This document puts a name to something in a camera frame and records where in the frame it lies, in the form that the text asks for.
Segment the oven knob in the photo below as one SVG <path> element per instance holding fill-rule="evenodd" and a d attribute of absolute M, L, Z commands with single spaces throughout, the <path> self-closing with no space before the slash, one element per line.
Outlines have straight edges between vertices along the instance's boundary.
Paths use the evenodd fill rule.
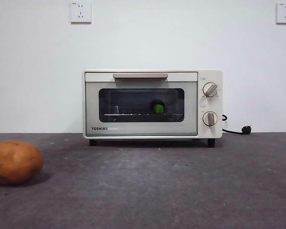
<path fill-rule="evenodd" d="M 206 97 L 214 97 L 217 94 L 217 84 L 206 83 L 204 85 L 203 92 Z"/>
<path fill-rule="evenodd" d="M 203 116 L 204 124 L 207 126 L 213 126 L 217 122 L 217 115 L 214 112 L 207 112 Z"/>

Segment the power cord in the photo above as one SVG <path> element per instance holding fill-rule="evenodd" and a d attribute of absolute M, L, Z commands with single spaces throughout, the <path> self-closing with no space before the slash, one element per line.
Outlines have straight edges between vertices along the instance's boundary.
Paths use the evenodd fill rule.
<path fill-rule="evenodd" d="M 224 117 L 223 121 L 226 121 L 228 119 L 228 117 L 224 114 L 223 114 L 223 117 Z M 232 134 L 238 134 L 238 135 L 249 135 L 251 133 L 251 126 L 250 125 L 244 126 L 242 128 L 242 132 L 235 132 L 235 131 L 225 130 L 225 129 L 223 129 L 223 131 L 232 133 Z"/>

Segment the brown potato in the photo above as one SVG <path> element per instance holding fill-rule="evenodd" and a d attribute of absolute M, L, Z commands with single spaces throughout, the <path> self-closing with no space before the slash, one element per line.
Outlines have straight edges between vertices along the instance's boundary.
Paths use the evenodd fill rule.
<path fill-rule="evenodd" d="M 20 184 L 35 177 L 42 169 L 38 148 L 18 141 L 0 142 L 0 184 Z"/>

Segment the toaster oven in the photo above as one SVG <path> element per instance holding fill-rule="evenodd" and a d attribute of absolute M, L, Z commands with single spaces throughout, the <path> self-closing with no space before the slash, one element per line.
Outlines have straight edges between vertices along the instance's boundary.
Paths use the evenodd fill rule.
<path fill-rule="evenodd" d="M 86 70 L 82 75 L 83 137 L 111 139 L 222 136 L 220 70 Z"/>

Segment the oven foot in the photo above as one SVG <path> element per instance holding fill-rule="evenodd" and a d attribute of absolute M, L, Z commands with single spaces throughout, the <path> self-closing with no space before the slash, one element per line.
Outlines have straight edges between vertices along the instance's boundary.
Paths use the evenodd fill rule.
<path fill-rule="evenodd" d="M 89 139 L 89 146 L 96 146 L 96 141 Z"/>
<path fill-rule="evenodd" d="M 208 147 L 215 147 L 215 138 L 208 138 Z"/>

